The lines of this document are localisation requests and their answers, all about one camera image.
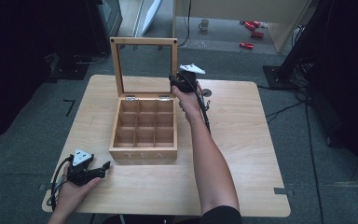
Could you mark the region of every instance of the box hinge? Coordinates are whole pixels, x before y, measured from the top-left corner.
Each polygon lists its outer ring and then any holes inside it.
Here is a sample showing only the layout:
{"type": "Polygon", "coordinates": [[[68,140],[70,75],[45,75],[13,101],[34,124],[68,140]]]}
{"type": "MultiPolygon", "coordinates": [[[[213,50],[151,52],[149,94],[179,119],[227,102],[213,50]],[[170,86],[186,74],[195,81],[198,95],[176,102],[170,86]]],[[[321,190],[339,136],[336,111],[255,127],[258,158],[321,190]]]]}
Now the box hinge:
{"type": "Polygon", "coordinates": [[[169,95],[160,95],[159,100],[160,101],[170,101],[170,96],[169,95]]]}
{"type": "Polygon", "coordinates": [[[126,98],[125,98],[126,101],[135,101],[136,98],[134,95],[127,95],[126,98]]]}

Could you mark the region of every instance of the wooden table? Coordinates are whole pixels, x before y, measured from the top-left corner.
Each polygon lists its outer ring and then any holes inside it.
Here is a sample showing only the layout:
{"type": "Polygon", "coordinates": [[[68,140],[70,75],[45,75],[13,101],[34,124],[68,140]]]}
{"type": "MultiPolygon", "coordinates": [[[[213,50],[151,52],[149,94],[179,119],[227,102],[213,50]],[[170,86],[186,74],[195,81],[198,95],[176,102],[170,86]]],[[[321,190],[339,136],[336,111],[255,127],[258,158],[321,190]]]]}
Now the wooden table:
{"type": "MultiPolygon", "coordinates": [[[[126,86],[142,91],[169,88],[168,79],[160,77],[125,77],[125,82],[126,86]]],[[[241,215],[289,216],[286,195],[274,193],[274,188],[283,188],[283,182],[256,85],[217,80],[200,80],[200,84],[213,92],[207,98],[211,100],[211,131],[233,175],[241,215]]],[[[95,154],[90,169],[107,161],[112,161],[113,167],[77,212],[199,216],[190,127],[185,113],[177,106],[176,161],[113,161],[108,148],[116,106],[115,77],[93,76],[58,164],[81,148],[95,154]]],[[[49,191],[42,205],[45,211],[51,211],[46,206],[48,197],[49,191]]]]}
{"type": "MultiPolygon", "coordinates": [[[[268,22],[275,49],[281,52],[288,37],[307,14],[312,0],[197,0],[191,2],[191,17],[268,22]]],[[[176,17],[187,17],[190,0],[174,0],[172,36],[176,37],[176,17]]]]}

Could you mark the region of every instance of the person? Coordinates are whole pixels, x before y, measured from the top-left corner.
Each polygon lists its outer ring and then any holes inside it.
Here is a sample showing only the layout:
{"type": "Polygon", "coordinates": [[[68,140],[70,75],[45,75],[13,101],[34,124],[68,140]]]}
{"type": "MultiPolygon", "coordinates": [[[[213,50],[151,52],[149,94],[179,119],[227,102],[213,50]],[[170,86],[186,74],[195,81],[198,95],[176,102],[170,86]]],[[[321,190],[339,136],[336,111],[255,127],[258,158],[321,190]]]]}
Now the person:
{"type": "MultiPolygon", "coordinates": [[[[190,125],[194,173],[200,197],[200,223],[242,223],[240,204],[231,173],[204,123],[196,94],[183,93],[175,86],[172,86],[172,93],[179,99],[179,106],[185,111],[190,125]]],[[[95,178],[82,187],[70,182],[62,185],[56,209],[48,223],[65,223],[87,193],[100,181],[100,178],[95,178]]]]}

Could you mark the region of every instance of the hand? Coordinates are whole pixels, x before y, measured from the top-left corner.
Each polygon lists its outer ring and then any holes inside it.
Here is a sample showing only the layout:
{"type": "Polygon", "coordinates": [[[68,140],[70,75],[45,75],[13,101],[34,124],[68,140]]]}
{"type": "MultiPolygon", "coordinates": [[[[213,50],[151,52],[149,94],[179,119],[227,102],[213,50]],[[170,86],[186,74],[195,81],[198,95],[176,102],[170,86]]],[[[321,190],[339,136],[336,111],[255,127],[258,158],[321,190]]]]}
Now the hand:
{"type": "Polygon", "coordinates": [[[65,175],[62,176],[62,183],[64,184],[60,187],[57,206],[48,223],[65,223],[83,202],[87,194],[101,182],[101,178],[96,177],[87,185],[79,187],[70,181],[66,182],[67,172],[68,166],[65,167],[65,175]]]}
{"type": "Polygon", "coordinates": [[[179,106],[186,112],[186,119],[190,124],[194,119],[201,118],[198,96],[194,92],[183,93],[177,87],[172,86],[172,93],[179,99],[179,106]]]}

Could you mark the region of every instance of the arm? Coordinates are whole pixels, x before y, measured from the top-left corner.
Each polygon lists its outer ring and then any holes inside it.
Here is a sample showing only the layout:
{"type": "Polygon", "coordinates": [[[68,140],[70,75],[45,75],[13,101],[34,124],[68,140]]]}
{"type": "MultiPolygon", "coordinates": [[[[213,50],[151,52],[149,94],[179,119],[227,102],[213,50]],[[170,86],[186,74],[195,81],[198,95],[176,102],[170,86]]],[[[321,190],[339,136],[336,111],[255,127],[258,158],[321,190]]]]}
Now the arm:
{"type": "MultiPolygon", "coordinates": [[[[67,174],[68,167],[65,167],[65,173],[67,174]]],[[[62,183],[67,181],[66,175],[62,176],[62,183]]],[[[48,224],[61,224],[65,223],[69,216],[75,212],[78,206],[83,202],[87,194],[94,189],[98,183],[101,182],[101,178],[97,177],[92,179],[87,185],[82,187],[76,186],[72,182],[66,182],[60,188],[58,196],[57,206],[48,221],[48,224]]]]}
{"type": "Polygon", "coordinates": [[[182,93],[174,86],[172,93],[180,100],[179,106],[186,112],[191,128],[194,173],[201,213],[205,214],[220,205],[231,206],[240,211],[231,172],[205,126],[197,96],[194,93],[182,93]]]}

